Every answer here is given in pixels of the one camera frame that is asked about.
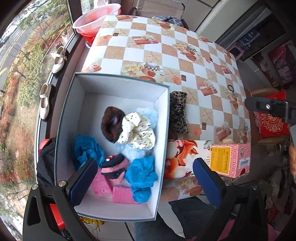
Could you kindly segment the right hand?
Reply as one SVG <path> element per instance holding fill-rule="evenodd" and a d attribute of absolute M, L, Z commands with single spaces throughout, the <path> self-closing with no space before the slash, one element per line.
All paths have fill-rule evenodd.
<path fill-rule="evenodd" d="M 290 172 L 293 176 L 296 175 L 296 148 L 293 144 L 290 144 L 289 150 L 289 160 L 290 160 Z"/>

